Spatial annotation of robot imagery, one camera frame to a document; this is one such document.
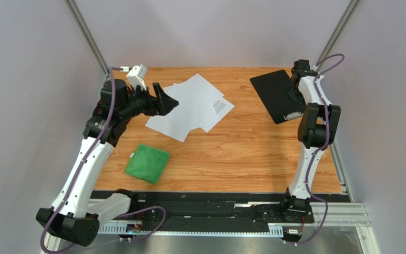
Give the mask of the black clipboard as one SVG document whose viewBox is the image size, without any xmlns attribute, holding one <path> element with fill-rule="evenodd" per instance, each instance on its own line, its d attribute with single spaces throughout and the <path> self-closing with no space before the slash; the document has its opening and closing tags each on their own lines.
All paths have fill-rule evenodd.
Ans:
<svg viewBox="0 0 406 254">
<path fill-rule="evenodd" d="M 283 117 L 290 113 L 304 112 L 304 100 L 294 93 L 285 70 L 250 78 L 250 82 L 275 124 L 286 122 Z"/>
</svg>

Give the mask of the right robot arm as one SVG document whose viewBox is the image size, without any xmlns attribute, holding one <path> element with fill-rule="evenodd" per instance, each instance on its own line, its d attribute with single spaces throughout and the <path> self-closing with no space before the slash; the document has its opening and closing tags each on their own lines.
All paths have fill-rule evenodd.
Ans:
<svg viewBox="0 0 406 254">
<path fill-rule="evenodd" d="M 291 73 L 292 92 L 302 96 L 306 108 L 297 133 L 300 158 L 280 216 L 288 222 L 300 222 L 309 213 L 312 183 L 322 155 L 335 139 L 341 109 L 326 97 L 320 84 L 324 76 L 310 68 L 308 60 L 295 61 Z"/>
</svg>

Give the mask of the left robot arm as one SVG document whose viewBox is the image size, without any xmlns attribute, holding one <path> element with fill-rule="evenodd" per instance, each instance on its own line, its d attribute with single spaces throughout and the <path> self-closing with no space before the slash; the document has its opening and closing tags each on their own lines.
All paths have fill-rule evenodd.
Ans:
<svg viewBox="0 0 406 254">
<path fill-rule="evenodd" d="M 118 189 L 103 201 L 89 205 L 98 176 L 129 121 L 140 115 L 165 116 L 179 102 L 167 95 L 159 83 L 148 88 L 132 87 L 121 79 L 108 80 L 100 90 L 100 100 L 87 121 L 80 151 L 71 173 L 49 208 L 40 208 L 36 220 L 43 235 L 89 246 L 101 226 L 122 216 L 132 216 L 139 208 L 137 193 Z"/>
</svg>

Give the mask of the printed white paper sheet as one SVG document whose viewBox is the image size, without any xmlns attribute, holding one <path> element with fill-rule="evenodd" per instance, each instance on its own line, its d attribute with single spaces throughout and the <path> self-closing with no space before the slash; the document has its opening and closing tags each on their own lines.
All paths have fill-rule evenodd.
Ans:
<svg viewBox="0 0 406 254">
<path fill-rule="evenodd" d="M 203 125 L 201 127 L 202 130 L 205 132 L 209 132 L 213 127 L 215 127 L 233 108 L 234 104 L 229 102 L 224 97 L 219 98 L 217 101 L 213 103 L 214 112 L 216 114 L 215 117 L 211 119 L 211 121 Z"/>
</svg>

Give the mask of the green cloth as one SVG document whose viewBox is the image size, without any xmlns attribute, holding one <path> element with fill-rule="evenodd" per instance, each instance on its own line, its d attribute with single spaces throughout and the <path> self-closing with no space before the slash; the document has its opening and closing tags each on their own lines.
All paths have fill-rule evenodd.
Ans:
<svg viewBox="0 0 406 254">
<path fill-rule="evenodd" d="M 124 172 L 150 184 L 157 184 L 170 156 L 170 153 L 164 150 L 139 144 L 128 160 Z"/>
</svg>

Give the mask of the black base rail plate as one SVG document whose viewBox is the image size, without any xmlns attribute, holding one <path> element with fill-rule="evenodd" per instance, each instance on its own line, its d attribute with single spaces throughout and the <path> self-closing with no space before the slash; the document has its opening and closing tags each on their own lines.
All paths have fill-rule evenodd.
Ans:
<svg viewBox="0 0 406 254">
<path fill-rule="evenodd" d="M 162 230 L 265 232 L 281 223 L 284 193 L 137 192 L 131 211 L 161 206 L 166 211 Z"/>
</svg>

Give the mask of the left frame post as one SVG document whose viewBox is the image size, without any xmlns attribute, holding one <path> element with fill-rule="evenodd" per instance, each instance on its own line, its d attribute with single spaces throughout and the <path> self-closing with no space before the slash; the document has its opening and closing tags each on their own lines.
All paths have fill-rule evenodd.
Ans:
<svg viewBox="0 0 406 254">
<path fill-rule="evenodd" d="M 69 9 L 75 23 L 77 24 L 82 36 L 84 37 L 87 46 L 91 50 L 97 64 L 99 65 L 100 69 L 104 73 L 106 77 L 109 77 L 109 67 L 104 59 L 103 54 L 101 53 L 92 33 L 89 29 L 87 22 L 75 0 L 64 0 L 66 6 Z"/>
</svg>

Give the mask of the frame post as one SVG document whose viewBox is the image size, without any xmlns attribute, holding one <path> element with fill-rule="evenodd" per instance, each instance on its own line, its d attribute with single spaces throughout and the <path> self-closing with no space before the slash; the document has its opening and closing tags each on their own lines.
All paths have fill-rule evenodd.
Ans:
<svg viewBox="0 0 406 254">
<path fill-rule="evenodd" d="M 92 33 L 89 29 L 87 22 L 75 0 L 64 0 L 66 6 L 69 9 L 75 23 L 77 24 L 82 36 L 84 37 L 87 46 L 91 50 L 97 64 L 99 65 L 100 69 L 104 73 L 106 77 L 109 77 L 109 67 L 104 59 L 103 54 L 101 53 Z"/>
<path fill-rule="evenodd" d="M 343 33 L 344 29 L 347 27 L 350 19 L 354 15 L 356 9 L 358 8 L 361 0 L 350 0 L 347 7 L 345 8 L 343 14 L 341 15 L 339 21 L 337 22 L 333 32 L 331 33 L 325 47 L 323 48 L 317 62 L 321 62 L 323 59 L 328 57 L 335 44 L 337 43 L 338 39 L 340 38 L 341 34 Z"/>
</svg>

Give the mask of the right frame post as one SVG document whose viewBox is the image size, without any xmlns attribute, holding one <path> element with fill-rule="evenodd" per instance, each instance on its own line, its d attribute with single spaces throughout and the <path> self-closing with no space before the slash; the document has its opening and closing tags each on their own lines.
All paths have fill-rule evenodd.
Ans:
<svg viewBox="0 0 406 254">
<path fill-rule="evenodd" d="M 344 29 L 347 27 L 350 19 L 354 15 L 356 9 L 358 8 L 361 0 L 350 0 L 347 7 L 345 8 L 343 14 L 341 15 L 339 21 L 337 22 L 333 32 L 331 33 L 325 47 L 323 48 L 317 62 L 321 62 L 323 59 L 328 57 L 335 44 L 337 43 L 338 39 L 340 38 L 341 34 L 343 33 Z"/>
</svg>

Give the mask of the aluminium frame rail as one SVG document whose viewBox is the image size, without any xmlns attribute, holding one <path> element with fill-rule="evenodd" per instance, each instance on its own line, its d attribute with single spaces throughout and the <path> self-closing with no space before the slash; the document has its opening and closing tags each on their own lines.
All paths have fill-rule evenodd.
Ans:
<svg viewBox="0 0 406 254">
<path fill-rule="evenodd" d="M 307 225 L 316 227 L 325 217 L 323 226 L 334 227 L 371 227 L 365 205 L 363 203 L 328 203 L 328 210 L 325 212 L 325 204 L 321 202 L 311 203 L 314 223 L 307 222 Z"/>
</svg>

